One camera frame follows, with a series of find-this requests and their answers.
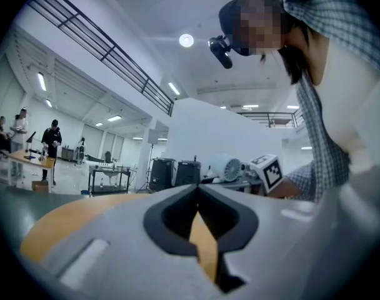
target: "black table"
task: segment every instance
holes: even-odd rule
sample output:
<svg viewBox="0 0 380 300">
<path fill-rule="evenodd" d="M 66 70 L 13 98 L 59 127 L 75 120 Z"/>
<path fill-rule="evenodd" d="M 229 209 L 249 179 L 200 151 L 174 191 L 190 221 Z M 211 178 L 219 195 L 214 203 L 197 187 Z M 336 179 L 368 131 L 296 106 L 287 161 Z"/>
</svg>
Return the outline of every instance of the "black table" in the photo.
<svg viewBox="0 0 380 300">
<path fill-rule="evenodd" d="M 119 178 L 119 185 L 116 187 L 104 186 L 104 185 L 102 187 L 95 186 L 94 180 L 96 178 L 96 173 L 104 173 L 104 172 L 114 172 L 114 173 L 121 174 Z M 122 174 L 127 176 L 126 188 L 122 186 Z M 130 175 L 131 175 L 131 172 L 128 167 L 115 167 L 115 169 L 112 169 L 112 168 L 103 168 L 101 166 L 89 166 L 89 184 L 88 184 L 89 194 L 96 195 L 96 194 L 128 193 Z"/>
</svg>

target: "wooden surface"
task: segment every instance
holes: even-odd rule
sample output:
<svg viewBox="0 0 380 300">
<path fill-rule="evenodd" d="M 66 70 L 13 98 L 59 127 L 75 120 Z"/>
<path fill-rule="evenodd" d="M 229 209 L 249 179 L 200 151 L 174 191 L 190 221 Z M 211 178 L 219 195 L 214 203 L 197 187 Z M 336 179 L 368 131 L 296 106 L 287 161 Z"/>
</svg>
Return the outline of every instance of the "wooden surface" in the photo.
<svg viewBox="0 0 380 300">
<path fill-rule="evenodd" d="M 72 232 L 81 229 L 108 208 L 149 196 L 151 195 L 112 194 L 65 204 L 47 213 L 31 228 L 23 239 L 21 253 L 34 262 L 40 263 L 55 244 L 68 237 Z M 214 281 L 218 249 L 215 239 L 198 213 L 192 224 L 190 242 L 197 246 L 199 263 L 207 276 Z"/>
<path fill-rule="evenodd" d="M 24 156 L 30 156 L 30 155 L 34 156 L 35 158 L 29 160 L 24 157 Z M 47 159 L 39 161 L 38 154 L 35 154 L 33 152 L 30 153 L 29 151 L 26 152 L 25 150 L 19 150 L 19 151 L 10 153 L 8 154 L 8 157 L 13 158 L 14 160 L 17 160 L 20 163 L 31 164 L 31 165 L 43 167 L 46 169 L 51 169 L 52 167 L 54 167 L 54 160 L 55 160 L 55 158 L 53 157 L 47 157 Z"/>
</svg>

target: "plaid shirt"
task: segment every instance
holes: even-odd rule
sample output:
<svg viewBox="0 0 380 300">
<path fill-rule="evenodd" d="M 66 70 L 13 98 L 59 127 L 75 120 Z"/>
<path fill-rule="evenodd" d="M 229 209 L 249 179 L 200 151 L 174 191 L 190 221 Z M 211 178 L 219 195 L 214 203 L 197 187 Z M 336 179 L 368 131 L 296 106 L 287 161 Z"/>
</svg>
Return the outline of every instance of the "plaid shirt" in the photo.
<svg viewBox="0 0 380 300">
<path fill-rule="evenodd" d="M 380 71 L 380 32 L 355 0 L 283 1 L 290 15 Z M 348 180 L 349 158 L 328 136 L 321 102 L 307 74 L 303 75 L 296 90 L 314 159 L 287 177 L 302 191 L 297 199 L 318 202 L 326 189 Z"/>
</svg>

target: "cardboard box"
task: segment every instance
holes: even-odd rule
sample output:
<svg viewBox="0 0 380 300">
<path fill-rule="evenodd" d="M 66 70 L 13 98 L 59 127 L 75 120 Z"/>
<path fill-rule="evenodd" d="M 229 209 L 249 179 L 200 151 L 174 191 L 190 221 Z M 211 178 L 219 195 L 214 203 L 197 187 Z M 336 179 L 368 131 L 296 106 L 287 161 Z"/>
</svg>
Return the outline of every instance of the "cardboard box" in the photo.
<svg viewBox="0 0 380 300">
<path fill-rule="evenodd" d="M 32 190 L 35 193 L 48 193 L 48 181 L 32 181 Z"/>
</svg>

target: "white fan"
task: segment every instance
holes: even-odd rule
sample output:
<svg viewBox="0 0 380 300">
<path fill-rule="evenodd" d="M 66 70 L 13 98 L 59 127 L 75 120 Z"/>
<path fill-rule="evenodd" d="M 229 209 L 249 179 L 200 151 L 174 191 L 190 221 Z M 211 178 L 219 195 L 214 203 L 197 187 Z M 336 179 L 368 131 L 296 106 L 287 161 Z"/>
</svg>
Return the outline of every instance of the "white fan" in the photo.
<svg viewBox="0 0 380 300">
<path fill-rule="evenodd" d="M 241 175 L 241 161 L 226 153 L 217 154 L 212 159 L 211 169 L 222 181 L 231 182 Z"/>
</svg>

